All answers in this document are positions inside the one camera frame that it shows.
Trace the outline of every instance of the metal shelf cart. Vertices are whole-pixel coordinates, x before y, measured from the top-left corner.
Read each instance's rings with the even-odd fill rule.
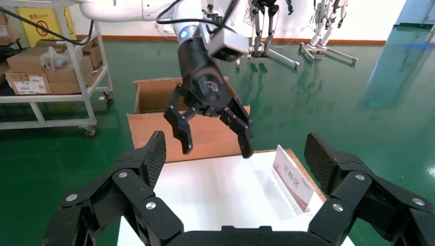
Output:
[[[35,0],[6,0],[0,3],[1,6],[8,7],[28,7],[28,8],[51,8],[55,10],[57,21],[61,27],[62,35],[69,37],[69,29],[64,17],[63,8],[77,4],[77,0],[51,0],[51,1],[35,1]],[[75,74],[77,76],[78,85],[81,90],[81,94],[74,95],[19,95],[19,96],[0,96],[0,104],[12,104],[12,103],[29,103],[32,108],[36,119],[35,121],[15,121],[15,122],[0,122],[0,129],[23,129],[23,128],[42,128],[42,127],[79,127],[86,130],[87,136],[94,136],[96,133],[95,125],[96,119],[92,109],[90,96],[94,92],[103,92],[106,99],[112,99],[112,80],[109,73],[109,67],[107,64],[106,53],[104,51],[103,39],[101,36],[100,27],[98,22],[94,22],[94,31],[91,35],[91,40],[98,40],[98,45],[101,50],[102,57],[102,72],[96,79],[95,83],[86,88],[86,83],[83,80],[82,72],[80,70],[79,62],[77,61],[76,52],[81,50],[84,46],[75,46],[69,42],[66,42],[69,55],[72,59]],[[103,77],[107,74],[108,86],[100,87],[99,84]],[[81,119],[61,119],[61,120],[45,120],[38,103],[49,103],[59,101],[83,101],[86,106],[86,110],[89,118]]]

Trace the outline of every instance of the caster wheel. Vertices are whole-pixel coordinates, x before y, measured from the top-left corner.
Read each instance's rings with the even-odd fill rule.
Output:
[[[95,137],[96,136],[96,128],[90,127],[88,130],[86,130],[86,136],[87,137]]]
[[[113,99],[113,92],[108,91],[108,92],[103,92],[104,93],[104,98],[108,101]]]

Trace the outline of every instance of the yellow warning sign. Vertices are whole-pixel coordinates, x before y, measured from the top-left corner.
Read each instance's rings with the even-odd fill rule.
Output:
[[[63,9],[64,17],[67,20],[67,26],[70,36],[68,38],[77,39],[75,36],[74,25],[72,24],[71,14],[68,8]],[[56,18],[56,13],[53,9],[38,9],[38,8],[17,8],[18,15],[24,17],[31,22],[34,22],[42,27],[49,29],[59,35],[62,35],[60,25]],[[44,30],[23,23],[23,29],[29,40],[30,47],[34,47],[40,39],[59,39],[58,37],[45,32]]]

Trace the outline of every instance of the green floor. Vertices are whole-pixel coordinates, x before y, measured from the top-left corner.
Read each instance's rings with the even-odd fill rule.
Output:
[[[307,134],[321,132],[379,176],[435,202],[435,55],[422,44],[426,35],[427,30],[394,29],[385,49],[337,47],[360,59],[356,67],[324,56],[310,65],[298,46],[288,46],[276,50],[300,61],[297,70],[269,59],[249,64],[245,58],[239,72],[234,64],[223,64],[222,73],[251,105],[256,150],[281,144],[304,162]],[[92,97],[95,138],[87,139],[78,128],[0,131],[4,245],[39,244],[58,199],[132,149],[126,114],[134,107],[134,80],[180,76],[175,43],[107,41],[105,48],[114,101]],[[86,115],[78,103],[40,106],[50,113],[47,118]],[[32,118],[30,107],[0,105],[0,121],[24,117]],[[118,223],[111,225],[97,244],[116,245],[117,230]],[[388,245],[362,221],[350,237],[357,246]]]

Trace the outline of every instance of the wall baseboard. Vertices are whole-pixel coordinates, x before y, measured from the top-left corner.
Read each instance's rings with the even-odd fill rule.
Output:
[[[175,36],[119,36],[119,35],[102,35],[104,40],[145,40],[145,41],[175,41]],[[77,39],[83,39],[86,35],[77,34]],[[308,43],[310,39],[307,38],[274,38],[274,43],[289,43],[298,44],[300,42]],[[384,45],[385,40],[345,40],[345,39],[331,39],[330,44],[350,44],[350,45]]]

